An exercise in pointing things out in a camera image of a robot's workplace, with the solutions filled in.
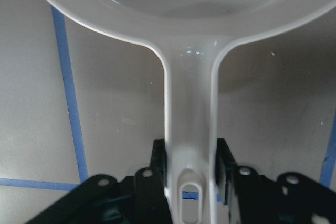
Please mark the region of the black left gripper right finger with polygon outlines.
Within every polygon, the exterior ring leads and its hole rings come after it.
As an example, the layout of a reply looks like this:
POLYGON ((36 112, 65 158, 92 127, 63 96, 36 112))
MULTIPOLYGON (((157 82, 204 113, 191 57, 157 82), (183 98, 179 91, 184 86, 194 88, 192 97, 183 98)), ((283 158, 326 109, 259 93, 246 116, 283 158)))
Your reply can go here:
POLYGON ((296 172, 271 180, 217 140, 215 180, 229 223, 335 223, 335 192, 296 172))

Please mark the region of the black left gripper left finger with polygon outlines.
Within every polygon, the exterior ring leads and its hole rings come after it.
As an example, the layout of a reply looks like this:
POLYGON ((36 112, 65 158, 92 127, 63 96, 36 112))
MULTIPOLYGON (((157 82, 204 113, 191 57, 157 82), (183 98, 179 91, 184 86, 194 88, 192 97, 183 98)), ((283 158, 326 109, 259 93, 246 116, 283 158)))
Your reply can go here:
POLYGON ((172 223, 165 173, 165 141, 154 140, 148 167, 120 182, 94 175, 29 223, 172 223))

